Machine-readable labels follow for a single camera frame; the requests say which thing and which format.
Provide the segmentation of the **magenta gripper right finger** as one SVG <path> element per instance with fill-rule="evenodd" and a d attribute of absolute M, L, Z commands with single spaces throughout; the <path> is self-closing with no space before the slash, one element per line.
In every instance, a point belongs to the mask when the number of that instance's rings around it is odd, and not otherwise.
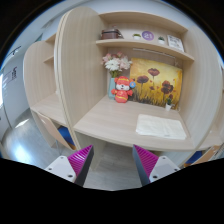
<path fill-rule="evenodd" d="M 134 145 L 132 154 L 143 186 L 180 170 L 168 157 L 157 156 L 140 146 Z"/>

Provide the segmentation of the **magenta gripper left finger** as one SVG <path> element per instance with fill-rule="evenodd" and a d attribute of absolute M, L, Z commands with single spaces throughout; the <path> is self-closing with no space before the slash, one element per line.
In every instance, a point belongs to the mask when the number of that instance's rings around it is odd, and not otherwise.
<path fill-rule="evenodd" d="M 68 157 L 59 156 L 45 170 L 78 186 L 83 186 L 93 155 L 94 148 L 89 145 Z"/>

